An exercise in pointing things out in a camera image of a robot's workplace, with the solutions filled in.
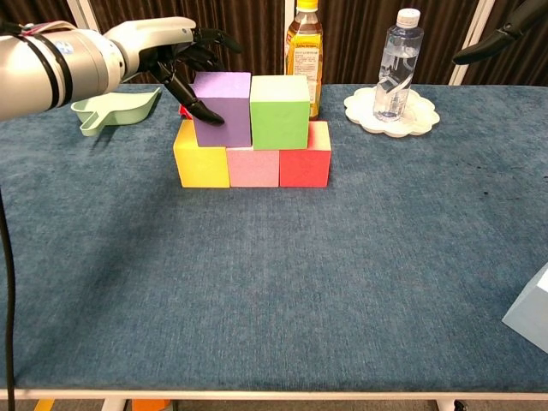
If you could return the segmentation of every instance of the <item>robot finger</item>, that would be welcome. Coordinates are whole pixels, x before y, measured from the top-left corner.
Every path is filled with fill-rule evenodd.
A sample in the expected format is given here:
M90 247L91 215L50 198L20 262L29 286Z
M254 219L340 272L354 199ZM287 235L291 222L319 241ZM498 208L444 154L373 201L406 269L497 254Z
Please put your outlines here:
M158 63L156 67L150 69L150 72L192 116L214 126L224 124L224 119L215 111L208 109L204 102L196 97L188 83L177 72L170 70L166 64Z
M218 59L217 55L201 45L192 45L188 47L178 59L179 61L185 62L191 68L194 68L194 63L198 63L201 71L224 70L224 66Z
M199 45L215 43L226 46L234 53L241 53L243 51L241 45L223 30L217 30L215 28L194 28L192 32L194 35L194 43Z

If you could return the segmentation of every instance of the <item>bottle cap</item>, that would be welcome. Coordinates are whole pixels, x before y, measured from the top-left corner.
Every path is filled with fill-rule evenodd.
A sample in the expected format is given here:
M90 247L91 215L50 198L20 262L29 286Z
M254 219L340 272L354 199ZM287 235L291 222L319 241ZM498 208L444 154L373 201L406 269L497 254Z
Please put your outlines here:
M414 28L419 25L419 19L419 10L401 9L397 14L396 25L401 28Z
M297 9L302 11L316 11L318 0L297 0Z

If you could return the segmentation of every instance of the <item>red block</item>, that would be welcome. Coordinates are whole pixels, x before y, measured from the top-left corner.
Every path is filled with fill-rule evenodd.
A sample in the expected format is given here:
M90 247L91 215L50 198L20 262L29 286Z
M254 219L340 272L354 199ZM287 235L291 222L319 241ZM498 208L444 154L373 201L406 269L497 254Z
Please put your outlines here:
M280 151L280 187L327 187L330 162L327 122L310 122L307 149Z

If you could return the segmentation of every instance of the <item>light blue object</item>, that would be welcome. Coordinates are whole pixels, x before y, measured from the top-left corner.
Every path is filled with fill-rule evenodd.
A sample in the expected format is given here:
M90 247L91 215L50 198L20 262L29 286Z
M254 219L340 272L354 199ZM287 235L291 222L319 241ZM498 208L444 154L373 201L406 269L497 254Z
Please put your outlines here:
M142 122L159 94L160 87L154 92L109 92L73 103L70 108L82 121L82 134L94 136L101 133L104 126Z
M525 286L503 322L548 353L548 264Z

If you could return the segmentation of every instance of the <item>stacked blocks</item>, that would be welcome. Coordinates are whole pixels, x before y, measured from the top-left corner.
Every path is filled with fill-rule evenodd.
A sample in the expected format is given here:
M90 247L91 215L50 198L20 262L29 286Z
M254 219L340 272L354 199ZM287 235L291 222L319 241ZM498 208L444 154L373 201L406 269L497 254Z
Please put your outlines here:
M185 188L326 187L327 122L309 122L306 76L198 73L196 96L225 120L184 120L173 146Z

